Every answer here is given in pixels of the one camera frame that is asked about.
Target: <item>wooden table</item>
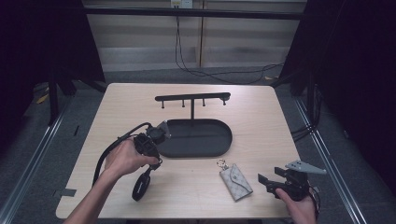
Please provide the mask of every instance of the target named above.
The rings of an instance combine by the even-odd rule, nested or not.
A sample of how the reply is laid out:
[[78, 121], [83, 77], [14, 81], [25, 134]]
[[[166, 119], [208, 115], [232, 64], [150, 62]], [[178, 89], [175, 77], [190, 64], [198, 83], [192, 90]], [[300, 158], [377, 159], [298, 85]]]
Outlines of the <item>wooden table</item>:
[[[66, 218], [92, 186], [96, 163], [105, 150], [121, 136], [143, 122], [157, 125], [166, 119], [189, 119], [190, 101], [162, 104], [158, 95], [229, 92], [223, 105], [220, 99], [195, 102], [196, 119], [219, 119], [233, 132], [228, 152], [219, 158], [169, 159], [151, 172], [146, 195], [136, 202], [132, 191], [136, 179], [146, 170], [139, 169], [122, 177], [110, 193], [99, 217], [102, 218], [267, 218], [287, 217], [280, 200], [267, 193], [257, 174], [284, 182], [274, 167], [299, 160], [290, 130], [273, 88], [263, 86], [111, 84], [91, 126], [67, 189], [76, 189], [74, 197], [63, 196], [56, 211]], [[218, 159], [236, 163], [254, 192], [233, 201], [219, 176]]]

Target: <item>wall outlet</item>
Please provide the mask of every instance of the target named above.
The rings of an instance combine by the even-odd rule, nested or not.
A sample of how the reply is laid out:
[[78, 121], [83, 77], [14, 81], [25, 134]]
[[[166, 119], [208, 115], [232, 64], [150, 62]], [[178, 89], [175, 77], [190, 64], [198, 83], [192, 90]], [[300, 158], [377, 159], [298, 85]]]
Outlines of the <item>wall outlet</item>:
[[181, 0], [182, 8], [192, 8], [192, 0]]
[[171, 0], [171, 8], [181, 8], [181, 0]]

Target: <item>metal rail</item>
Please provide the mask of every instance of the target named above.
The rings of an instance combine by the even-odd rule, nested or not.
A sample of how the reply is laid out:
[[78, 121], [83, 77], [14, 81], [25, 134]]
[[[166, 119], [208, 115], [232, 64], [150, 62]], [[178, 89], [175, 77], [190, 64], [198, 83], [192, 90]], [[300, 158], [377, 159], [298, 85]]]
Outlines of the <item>metal rail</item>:
[[[305, 125], [306, 126], [311, 125], [309, 117], [306, 114], [305, 105], [301, 100], [301, 98], [296, 98], [295, 102], [304, 120]], [[314, 130], [311, 133], [311, 137], [317, 147], [320, 157], [322, 158], [326, 166], [326, 170], [329, 172], [329, 175], [332, 178], [332, 182], [334, 183], [338, 193], [341, 196], [341, 200], [343, 201], [346, 210], [348, 211], [350, 217], [352, 218], [353, 223], [366, 224], [367, 221], [364, 218], [364, 215], [361, 212], [358, 203], [356, 202], [354, 196], [349, 190], [349, 187], [347, 186], [347, 183], [345, 182], [344, 178], [341, 176], [341, 173], [338, 170], [338, 167], [335, 164], [334, 160], [332, 159], [332, 155], [329, 152], [329, 149], [327, 149], [322, 137], [320, 136], [319, 131]]]
[[28, 165], [26, 166], [21, 178], [18, 180], [18, 183], [14, 190], [12, 190], [11, 194], [8, 196], [7, 201], [3, 205], [0, 211], [0, 223], [1, 224], [8, 224], [11, 223], [12, 219], [14, 218], [26, 191], [28, 190], [30, 183], [37, 172], [38, 166], [42, 162], [47, 149], [50, 146], [50, 143], [58, 131], [59, 126], [62, 123], [64, 118], [64, 113], [66, 109], [69, 107], [72, 97], [68, 97], [67, 102], [61, 113], [59, 114], [58, 118], [49, 126], [41, 139], [38, 147], [35, 150], [35, 154], [33, 155], [32, 159], [30, 159]]
[[244, 18], [267, 20], [301, 21], [329, 17], [329, 15], [304, 14], [299, 12], [242, 11], [216, 10], [197, 8], [165, 8], [165, 7], [34, 7], [37, 11], [58, 10], [67, 13], [97, 15], [136, 15], [136, 16], [179, 16], [179, 17], [212, 17], [212, 18]]

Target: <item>person's right hand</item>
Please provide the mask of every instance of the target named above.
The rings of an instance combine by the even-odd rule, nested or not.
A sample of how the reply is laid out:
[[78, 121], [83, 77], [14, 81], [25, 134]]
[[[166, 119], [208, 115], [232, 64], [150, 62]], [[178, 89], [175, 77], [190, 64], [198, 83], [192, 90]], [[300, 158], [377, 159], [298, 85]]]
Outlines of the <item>person's right hand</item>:
[[286, 204], [294, 224], [316, 224], [314, 202], [306, 196], [299, 202], [295, 202], [283, 189], [276, 189], [276, 194]]
[[105, 171], [112, 171], [117, 178], [135, 172], [146, 164], [157, 164], [155, 157], [139, 154], [134, 148], [134, 140], [127, 139], [114, 148], [106, 157]]

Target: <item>hook rack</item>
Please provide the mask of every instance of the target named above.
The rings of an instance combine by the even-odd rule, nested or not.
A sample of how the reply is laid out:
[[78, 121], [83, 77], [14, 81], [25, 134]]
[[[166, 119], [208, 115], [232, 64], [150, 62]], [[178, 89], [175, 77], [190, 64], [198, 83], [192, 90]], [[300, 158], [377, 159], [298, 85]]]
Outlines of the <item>hook rack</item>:
[[205, 99], [213, 99], [219, 98], [223, 105], [226, 105], [225, 102], [230, 99], [231, 94], [229, 92], [216, 92], [216, 93], [197, 93], [197, 94], [182, 94], [182, 95], [164, 95], [164, 96], [156, 96], [155, 100], [158, 102], [162, 102], [162, 109], [164, 109], [165, 101], [182, 101], [182, 107], [184, 106], [184, 100], [191, 100], [191, 121], [194, 120], [194, 100], [202, 99], [203, 106], [206, 106]]

